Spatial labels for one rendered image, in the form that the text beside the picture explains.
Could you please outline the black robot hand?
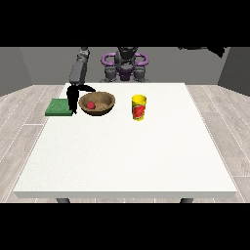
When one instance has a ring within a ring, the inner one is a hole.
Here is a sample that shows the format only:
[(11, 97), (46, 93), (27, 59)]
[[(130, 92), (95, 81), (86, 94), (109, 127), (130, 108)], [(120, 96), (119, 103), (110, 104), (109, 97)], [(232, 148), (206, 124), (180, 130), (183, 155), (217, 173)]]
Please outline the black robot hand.
[(69, 109), (76, 113), (77, 103), (79, 99), (79, 92), (95, 92), (95, 89), (88, 85), (73, 85), (71, 84), (66, 91)]
[(225, 47), (186, 47), (186, 50), (208, 50), (222, 58), (225, 52)]

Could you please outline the green square pad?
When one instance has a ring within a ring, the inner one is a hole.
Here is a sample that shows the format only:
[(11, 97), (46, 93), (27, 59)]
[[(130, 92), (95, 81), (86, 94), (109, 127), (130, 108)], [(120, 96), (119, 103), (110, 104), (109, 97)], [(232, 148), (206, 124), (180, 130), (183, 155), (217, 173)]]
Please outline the green square pad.
[(51, 99), (46, 111), (46, 116), (71, 116), (68, 99)]

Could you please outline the brown wooden bowl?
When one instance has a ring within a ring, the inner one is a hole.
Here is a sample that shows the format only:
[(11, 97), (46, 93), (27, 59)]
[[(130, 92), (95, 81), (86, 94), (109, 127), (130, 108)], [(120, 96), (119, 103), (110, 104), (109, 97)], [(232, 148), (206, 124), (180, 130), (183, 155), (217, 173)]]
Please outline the brown wooden bowl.
[[(87, 103), (92, 102), (94, 109), (87, 107)], [(109, 113), (115, 104), (115, 97), (108, 92), (92, 92), (82, 96), (78, 101), (81, 109), (92, 116), (102, 116)]]

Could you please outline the yellow cup with melon print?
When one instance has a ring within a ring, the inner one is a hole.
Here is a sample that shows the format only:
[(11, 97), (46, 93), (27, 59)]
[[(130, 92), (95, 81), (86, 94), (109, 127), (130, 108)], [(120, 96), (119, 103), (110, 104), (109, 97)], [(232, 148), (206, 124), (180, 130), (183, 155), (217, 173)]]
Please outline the yellow cup with melon print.
[(133, 119), (141, 121), (145, 117), (146, 111), (146, 96), (134, 95), (132, 97), (132, 115)]

